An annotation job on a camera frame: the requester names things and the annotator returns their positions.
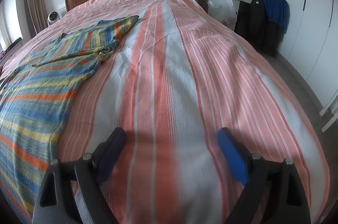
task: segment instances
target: metal screw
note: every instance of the metal screw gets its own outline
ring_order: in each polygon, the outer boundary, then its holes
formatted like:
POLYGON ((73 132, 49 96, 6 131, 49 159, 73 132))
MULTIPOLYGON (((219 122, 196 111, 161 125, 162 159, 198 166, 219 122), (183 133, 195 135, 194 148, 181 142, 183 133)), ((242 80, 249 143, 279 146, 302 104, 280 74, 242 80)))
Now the metal screw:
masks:
POLYGON ((52 166, 55 166, 58 162, 59 162, 59 160, 53 159, 53 160, 50 161, 50 164, 51 164, 52 166))
POLYGON ((291 158, 286 158, 285 159, 285 162, 288 164, 288 165, 292 165, 293 164, 293 161, 291 158))
POLYGON ((262 158, 261 155, 260 155, 259 153, 253 153, 253 154, 251 154, 251 156, 252 156, 252 158, 253 158, 254 160, 259 160, 259 159, 262 158))
POLYGON ((82 156, 82 159, 83 160, 90 160, 92 158, 92 154, 91 153, 85 153, 83 156, 82 156))

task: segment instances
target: bed sheet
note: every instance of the bed sheet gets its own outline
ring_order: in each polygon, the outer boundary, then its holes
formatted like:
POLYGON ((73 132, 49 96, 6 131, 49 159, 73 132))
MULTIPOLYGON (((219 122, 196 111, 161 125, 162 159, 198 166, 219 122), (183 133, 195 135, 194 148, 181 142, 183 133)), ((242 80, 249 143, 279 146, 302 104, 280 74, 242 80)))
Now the bed sheet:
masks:
POLYGON ((120 223, 222 223, 242 191, 216 141, 228 127, 265 159, 293 159, 315 222, 330 177, 309 120, 268 62, 194 0, 90 0, 25 44, 1 78, 62 33, 131 15, 140 18, 75 98, 59 158, 78 159, 122 127, 126 145, 101 186, 120 223))

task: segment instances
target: blue and yellow striped cloth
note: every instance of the blue and yellow striped cloth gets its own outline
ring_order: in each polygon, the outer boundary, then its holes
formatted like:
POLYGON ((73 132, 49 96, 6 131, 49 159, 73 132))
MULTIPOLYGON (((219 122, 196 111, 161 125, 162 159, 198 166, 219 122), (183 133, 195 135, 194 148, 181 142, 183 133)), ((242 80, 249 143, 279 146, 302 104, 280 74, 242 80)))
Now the blue and yellow striped cloth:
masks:
POLYGON ((81 84, 115 51, 138 16, 62 34, 22 60, 0 83, 0 188, 23 223, 81 84))

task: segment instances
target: gray wooden floor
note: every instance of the gray wooden floor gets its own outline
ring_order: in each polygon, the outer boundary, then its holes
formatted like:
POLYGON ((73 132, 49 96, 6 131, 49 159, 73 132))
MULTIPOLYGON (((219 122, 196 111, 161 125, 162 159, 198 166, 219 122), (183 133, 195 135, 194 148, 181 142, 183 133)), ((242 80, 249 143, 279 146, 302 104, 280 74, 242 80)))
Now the gray wooden floor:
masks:
POLYGON ((298 99, 322 145, 326 161, 330 168, 331 180, 328 203, 323 212, 323 215, 325 215, 338 198, 338 124, 334 123, 327 131, 325 131, 325 133, 322 133, 322 127, 330 120, 332 114, 328 111, 321 117, 314 102, 289 69, 278 59, 274 59, 270 56, 264 57, 282 77, 284 82, 298 99))

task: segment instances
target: striped bedspread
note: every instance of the striped bedspread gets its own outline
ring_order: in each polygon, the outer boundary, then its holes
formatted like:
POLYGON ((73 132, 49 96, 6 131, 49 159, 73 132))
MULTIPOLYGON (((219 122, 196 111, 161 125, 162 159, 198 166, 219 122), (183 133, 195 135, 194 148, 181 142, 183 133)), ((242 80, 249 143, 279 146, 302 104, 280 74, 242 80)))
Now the striped bedspread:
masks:
MULTIPOLYGON (((78 159, 122 127, 126 145, 101 186, 120 223, 222 223, 242 191, 217 146, 228 127, 251 152, 293 159, 315 222, 330 177, 309 120, 268 62, 194 0, 90 0, 25 44, 1 78, 62 33, 133 15, 138 22, 77 93, 59 158, 78 159)), ((90 223, 80 191, 76 199, 90 223)))
POLYGON ((0 84, 0 185, 21 220, 32 216, 81 84, 113 55, 137 19, 99 21, 62 34, 24 58, 0 84))

